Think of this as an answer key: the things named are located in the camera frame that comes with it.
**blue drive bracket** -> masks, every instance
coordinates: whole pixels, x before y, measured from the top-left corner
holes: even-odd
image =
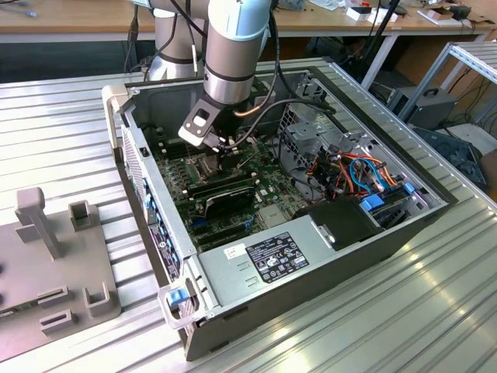
[[[360,205],[364,207],[366,211],[371,211],[374,208],[381,206],[382,204],[384,204],[384,202],[377,194],[373,194],[371,196],[363,198],[362,202],[360,203]]]

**green circuit board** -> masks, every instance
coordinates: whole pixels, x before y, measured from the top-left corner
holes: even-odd
[[[167,153],[155,155],[159,171],[197,249],[207,251],[272,228],[289,221],[296,211],[309,205],[307,198],[291,185],[280,164],[269,156],[271,146],[247,144],[234,155],[234,166],[226,170],[211,169],[210,175],[206,175],[202,167],[206,154],[187,152],[186,157],[177,159],[168,159]],[[219,182],[227,184],[208,190],[200,197],[188,193],[199,187],[208,189]],[[207,199],[237,188],[255,191],[252,203],[216,218],[205,218]]]

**gray box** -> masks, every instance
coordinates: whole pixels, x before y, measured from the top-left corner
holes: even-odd
[[[388,102],[388,109],[393,114],[398,115],[415,91],[416,87],[396,89]],[[456,105],[457,101],[454,97],[440,87],[432,86],[421,95],[406,117],[405,122],[414,124],[416,127],[432,130],[449,116]]]

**power supply label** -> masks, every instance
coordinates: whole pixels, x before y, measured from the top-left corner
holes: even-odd
[[[309,265],[290,233],[285,232],[246,248],[262,280],[270,284]]]

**barcode sticker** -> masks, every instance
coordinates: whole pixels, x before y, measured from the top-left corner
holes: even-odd
[[[245,251],[245,244],[239,243],[235,246],[228,247],[227,249],[224,249],[224,255],[228,258],[228,260],[231,260],[233,258],[236,258],[237,256],[246,254],[247,252]]]

